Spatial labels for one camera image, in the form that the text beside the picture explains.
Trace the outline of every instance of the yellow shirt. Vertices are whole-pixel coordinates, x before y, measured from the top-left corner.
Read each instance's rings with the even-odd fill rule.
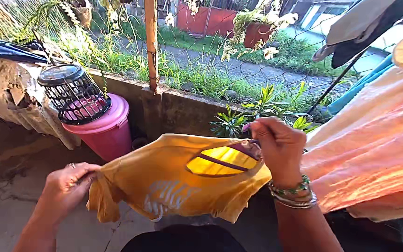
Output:
[[[117,203],[124,200],[154,221],[167,214],[211,214],[234,223],[271,174],[259,154],[231,145],[254,146],[243,139],[164,134],[104,165],[87,208],[98,211],[100,222],[118,220]]]

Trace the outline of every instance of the fingers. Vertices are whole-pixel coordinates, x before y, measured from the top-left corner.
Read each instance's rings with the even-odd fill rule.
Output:
[[[66,165],[64,170],[66,170],[66,172],[68,174],[72,175],[73,178],[75,178],[75,180],[80,179],[83,175],[87,174],[88,172],[100,171],[100,168],[101,168],[100,165],[88,164],[86,162],[77,163],[74,166],[75,166],[75,168],[72,165],[68,164],[68,165]]]
[[[277,117],[261,117],[256,119],[256,122],[260,122],[268,127],[275,135],[288,134],[293,130]]]
[[[79,185],[77,185],[77,191],[84,195],[90,190],[90,186],[93,183],[94,180],[97,179],[97,173],[92,173],[88,175],[86,178],[84,178]]]
[[[253,139],[259,139],[263,151],[276,151],[277,145],[273,133],[263,123],[250,123]]]

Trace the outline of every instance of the hand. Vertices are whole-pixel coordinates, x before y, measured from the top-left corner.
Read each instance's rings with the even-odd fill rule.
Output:
[[[285,125],[277,117],[261,117],[244,126],[251,128],[258,139],[273,184],[280,188],[294,188],[302,181],[300,162],[306,144],[306,135]]]
[[[82,201],[100,168],[96,164],[78,163],[51,172],[31,218],[56,228]]]

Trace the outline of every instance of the wrist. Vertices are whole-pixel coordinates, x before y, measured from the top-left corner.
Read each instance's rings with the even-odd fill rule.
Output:
[[[303,181],[300,171],[294,171],[292,173],[281,173],[280,171],[272,171],[271,176],[273,179],[273,184],[278,188],[290,189],[295,188]]]
[[[59,222],[53,221],[47,216],[38,215],[34,211],[23,229],[23,234],[37,238],[55,238],[58,227]]]

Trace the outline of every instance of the flower pot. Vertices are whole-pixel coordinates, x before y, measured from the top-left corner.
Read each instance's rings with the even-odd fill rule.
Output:
[[[93,18],[91,13],[91,6],[87,7],[73,7],[73,11],[76,14],[77,19],[80,21],[80,24],[89,29],[91,25],[91,20]]]
[[[264,43],[268,41],[270,35],[274,30],[270,30],[271,25],[251,22],[247,25],[247,29],[245,31],[245,40],[243,41],[243,45],[246,48],[253,48],[254,45],[262,39]]]

